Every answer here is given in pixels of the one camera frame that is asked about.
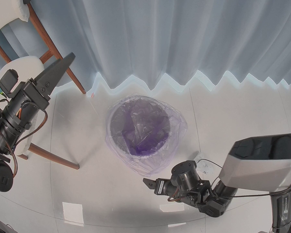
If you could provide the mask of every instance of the curtain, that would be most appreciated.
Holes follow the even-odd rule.
[[[32,6],[62,56],[76,55],[71,70],[86,90],[97,72],[110,88],[134,75],[153,89],[164,73],[185,85],[197,70],[214,85],[227,70],[240,82],[250,73],[291,83],[291,0],[32,0]],[[1,29],[0,44],[11,59],[47,50],[31,23],[20,20]]]

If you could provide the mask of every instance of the floor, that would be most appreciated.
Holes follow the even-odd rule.
[[[32,142],[80,164],[74,170],[33,153],[18,159],[19,172],[11,191],[0,192],[0,220],[17,232],[148,233],[148,232],[268,232],[272,225],[269,197],[235,198],[219,218],[155,196],[105,144],[109,106],[124,96],[140,93],[181,111],[188,131],[171,164],[151,178],[170,178],[171,168],[194,159],[199,152],[223,165],[233,143],[250,136],[291,132],[291,85],[260,82],[248,76],[239,83],[228,73],[217,86],[195,75],[179,86],[167,75],[153,91],[137,78],[110,90],[97,77],[82,95],[73,83],[56,90],[47,108],[49,119]],[[43,120],[43,113],[38,121]],[[213,173],[199,173],[213,181]],[[259,194],[239,190],[238,195]]]

